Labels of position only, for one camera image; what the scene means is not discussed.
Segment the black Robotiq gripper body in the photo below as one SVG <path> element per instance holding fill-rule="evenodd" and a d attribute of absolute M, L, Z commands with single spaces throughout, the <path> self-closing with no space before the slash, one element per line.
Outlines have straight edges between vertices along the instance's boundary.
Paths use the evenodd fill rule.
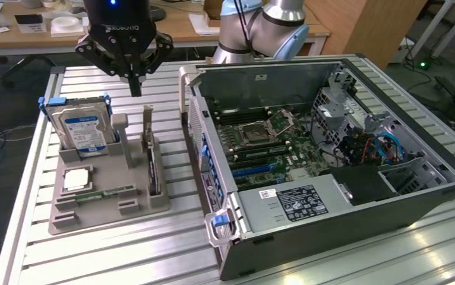
<path fill-rule="evenodd" d="M 88 32 L 97 48 L 109 55 L 122 54 L 126 62 L 137 62 L 152 52 L 146 49 L 157 28 L 150 19 L 148 1 L 84 1 Z"/>

